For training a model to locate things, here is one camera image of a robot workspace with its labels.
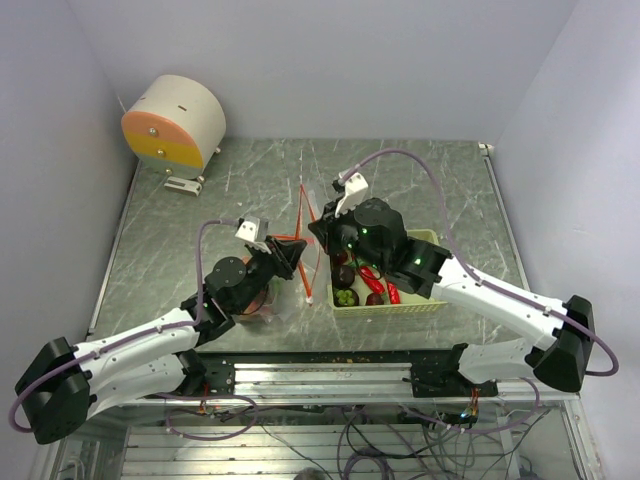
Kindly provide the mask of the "clear zip bag orange zipper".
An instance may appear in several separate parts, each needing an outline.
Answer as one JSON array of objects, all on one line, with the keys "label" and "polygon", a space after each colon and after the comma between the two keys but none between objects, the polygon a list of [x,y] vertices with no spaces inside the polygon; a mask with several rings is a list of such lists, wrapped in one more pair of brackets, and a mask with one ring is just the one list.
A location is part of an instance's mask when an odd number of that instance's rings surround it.
[{"label": "clear zip bag orange zipper", "polygon": [[318,306],[326,295],[321,287],[328,279],[328,267],[318,240],[308,225],[321,215],[320,201],[310,184],[300,182],[295,230],[291,234],[271,234],[281,242],[304,240],[306,247],[299,255],[289,280],[274,276],[236,319],[244,324],[275,321],[287,322],[301,312]]}]

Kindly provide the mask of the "red cherry bunch with leaves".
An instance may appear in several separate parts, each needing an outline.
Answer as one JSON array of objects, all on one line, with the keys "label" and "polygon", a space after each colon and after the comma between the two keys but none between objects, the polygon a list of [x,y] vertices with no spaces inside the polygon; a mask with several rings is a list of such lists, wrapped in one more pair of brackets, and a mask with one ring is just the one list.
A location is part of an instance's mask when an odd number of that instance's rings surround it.
[{"label": "red cherry bunch with leaves", "polygon": [[249,306],[238,315],[240,322],[270,323],[277,316],[277,293],[275,289],[265,288]]}]

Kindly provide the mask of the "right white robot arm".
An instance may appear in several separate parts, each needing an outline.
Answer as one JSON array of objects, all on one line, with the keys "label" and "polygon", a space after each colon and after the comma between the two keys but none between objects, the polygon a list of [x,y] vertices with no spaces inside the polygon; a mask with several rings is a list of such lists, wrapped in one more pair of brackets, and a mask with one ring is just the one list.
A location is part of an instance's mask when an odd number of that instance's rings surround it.
[{"label": "right white robot arm", "polygon": [[343,214],[336,207],[327,204],[308,226],[327,254],[348,252],[404,293],[466,308],[517,334],[512,341],[454,346],[451,365],[440,373],[448,393],[519,377],[566,393],[581,390],[593,348],[588,300],[539,296],[464,266],[448,249],[410,235],[402,215],[380,199]]}]

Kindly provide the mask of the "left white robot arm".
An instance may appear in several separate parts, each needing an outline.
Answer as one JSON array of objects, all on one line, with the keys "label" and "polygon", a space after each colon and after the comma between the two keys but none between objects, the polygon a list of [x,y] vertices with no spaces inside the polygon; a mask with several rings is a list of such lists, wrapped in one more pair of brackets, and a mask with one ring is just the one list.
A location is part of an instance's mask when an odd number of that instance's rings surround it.
[{"label": "left white robot arm", "polygon": [[306,246],[267,236],[263,248],[249,247],[248,261],[220,259],[192,297],[155,320],[102,340],[47,342],[15,385],[11,427],[46,445],[130,400],[196,395],[206,375],[196,348],[232,329],[274,278],[292,279]]}]

